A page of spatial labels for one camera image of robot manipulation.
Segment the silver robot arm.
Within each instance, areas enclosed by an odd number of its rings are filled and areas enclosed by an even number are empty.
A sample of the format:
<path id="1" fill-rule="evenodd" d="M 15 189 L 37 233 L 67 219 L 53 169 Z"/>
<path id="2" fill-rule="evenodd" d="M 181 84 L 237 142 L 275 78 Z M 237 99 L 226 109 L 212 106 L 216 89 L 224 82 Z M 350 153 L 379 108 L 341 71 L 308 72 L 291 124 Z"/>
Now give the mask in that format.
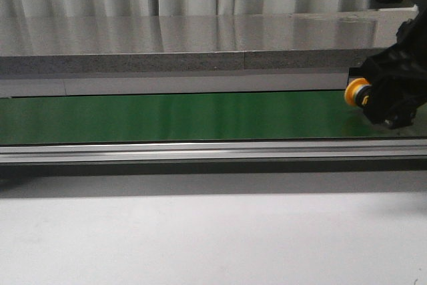
<path id="1" fill-rule="evenodd" d="M 401 24 L 396 43 L 369 56 L 357 76 L 369 83 L 356 94 L 356 105 L 373 124 L 390 129 L 413 124 L 426 103 L 426 0 L 375 0 L 380 7 L 407 3 L 418 7 L 415 18 Z"/>

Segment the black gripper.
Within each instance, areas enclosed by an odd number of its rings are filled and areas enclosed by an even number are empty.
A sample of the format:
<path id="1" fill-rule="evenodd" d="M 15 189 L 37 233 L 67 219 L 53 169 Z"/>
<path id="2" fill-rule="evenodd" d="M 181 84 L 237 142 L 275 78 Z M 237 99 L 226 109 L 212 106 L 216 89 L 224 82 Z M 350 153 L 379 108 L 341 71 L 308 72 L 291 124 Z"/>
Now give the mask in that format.
<path id="1" fill-rule="evenodd" d="M 401 24 L 396 43 L 368 57 L 360 75 L 370 84 L 364 115 L 395 129 L 413 124 L 426 103 L 426 11 Z"/>

